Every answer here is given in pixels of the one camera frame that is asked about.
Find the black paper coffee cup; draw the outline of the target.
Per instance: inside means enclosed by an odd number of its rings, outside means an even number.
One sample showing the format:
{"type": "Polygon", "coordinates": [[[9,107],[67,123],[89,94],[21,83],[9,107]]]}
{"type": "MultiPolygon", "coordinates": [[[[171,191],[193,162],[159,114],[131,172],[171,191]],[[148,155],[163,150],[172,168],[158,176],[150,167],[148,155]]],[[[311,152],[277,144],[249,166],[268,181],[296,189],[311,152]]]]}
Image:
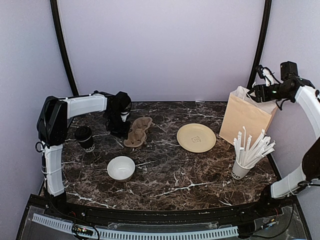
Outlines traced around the black paper coffee cup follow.
{"type": "Polygon", "coordinates": [[[87,153],[95,149],[95,143],[92,136],[92,130],[88,126],[80,126],[74,133],[75,139],[79,142],[80,146],[87,153]]]}

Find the black plastic cup lid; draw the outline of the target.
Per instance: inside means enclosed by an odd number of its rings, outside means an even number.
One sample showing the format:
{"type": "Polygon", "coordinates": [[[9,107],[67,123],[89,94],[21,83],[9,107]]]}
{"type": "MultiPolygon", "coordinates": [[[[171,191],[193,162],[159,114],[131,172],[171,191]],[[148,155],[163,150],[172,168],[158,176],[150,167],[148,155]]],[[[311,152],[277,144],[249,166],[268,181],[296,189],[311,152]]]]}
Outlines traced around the black plastic cup lid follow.
{"type": "Polygon", "coordinates": [[[80,126],[74,132],[74,137],[77,141],[87,141],[92,136],[92,130],[88,126],[80,126]]]}

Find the brown cardboard cup carrier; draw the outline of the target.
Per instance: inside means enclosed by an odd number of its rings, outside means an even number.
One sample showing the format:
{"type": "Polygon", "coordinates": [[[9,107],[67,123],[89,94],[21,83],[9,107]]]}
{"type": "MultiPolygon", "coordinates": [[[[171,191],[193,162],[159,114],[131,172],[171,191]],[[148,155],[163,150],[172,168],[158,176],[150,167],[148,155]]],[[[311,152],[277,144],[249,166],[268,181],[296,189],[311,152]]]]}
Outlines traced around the brown cardboard cup carrier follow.
{"type": "Polygon", "coordinates": [[[127,139],[123,144],[128,148],[140,147],[147,138],[147,131],[150,128],[153,119],[151,117],[139,117],[132,126],[131,131],[128,133],[127,139]]]}

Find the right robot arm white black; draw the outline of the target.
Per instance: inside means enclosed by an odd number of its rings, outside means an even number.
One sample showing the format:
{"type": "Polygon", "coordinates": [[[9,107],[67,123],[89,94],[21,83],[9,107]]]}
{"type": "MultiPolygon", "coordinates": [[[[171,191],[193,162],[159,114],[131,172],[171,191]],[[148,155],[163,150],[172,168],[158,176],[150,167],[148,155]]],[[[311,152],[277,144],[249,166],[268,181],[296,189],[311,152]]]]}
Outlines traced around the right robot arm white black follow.
{"type": "Polygon", "coordinates": [[[255,213],[266,217],[275,208],[273,200],[284,199],[299,193],[320,178],[320,91],[308,79],[298,73],[295,62],[286,61],[280,64],[279,82],[268,67],[255,67],[265,84],[254,84],[248,94],[257,103],[270,101],[290,101],[298,103],[312,125],[316,141],[304,154],[301,164],[283,179],[266,186],[260,194],[260,202],[255,205],[255,213]]]}

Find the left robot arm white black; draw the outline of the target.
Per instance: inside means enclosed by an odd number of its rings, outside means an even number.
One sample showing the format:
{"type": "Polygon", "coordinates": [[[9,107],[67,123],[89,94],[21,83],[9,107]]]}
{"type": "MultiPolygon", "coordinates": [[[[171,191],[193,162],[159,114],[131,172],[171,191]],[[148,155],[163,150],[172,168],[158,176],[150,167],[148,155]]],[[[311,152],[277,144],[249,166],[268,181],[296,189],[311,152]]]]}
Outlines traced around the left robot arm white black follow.
{"type": "Polygon", "coordinates": [[[116,95],[95,91],[88,95],[46,98],[36,125],[39,141],[35,149],[42,153],[45,189],[51,196],[65,193],[62,150],[68,135],[68,121],[76,116],[103,112],[106,130],[113,136],[126,138],[131,125],[128,120],[131,109],[131,98],[122,91],[116,95]]]}

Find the brown paper bag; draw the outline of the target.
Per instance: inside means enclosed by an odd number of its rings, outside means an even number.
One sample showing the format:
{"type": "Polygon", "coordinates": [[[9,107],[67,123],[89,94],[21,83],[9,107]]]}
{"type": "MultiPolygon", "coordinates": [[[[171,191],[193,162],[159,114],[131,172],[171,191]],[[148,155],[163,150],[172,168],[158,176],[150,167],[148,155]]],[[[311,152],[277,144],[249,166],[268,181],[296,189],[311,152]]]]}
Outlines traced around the brown paper bag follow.
{"type": "Polygon", "coordinates": [[[252,136],[253,144],[262,130],[267,131],[278,109],[274,101],[255,102],[247,95],[249,90],[238,86],[230,92],[219,136],[234,143],[239,131],[246,129],[246,135],[252,136]]]}

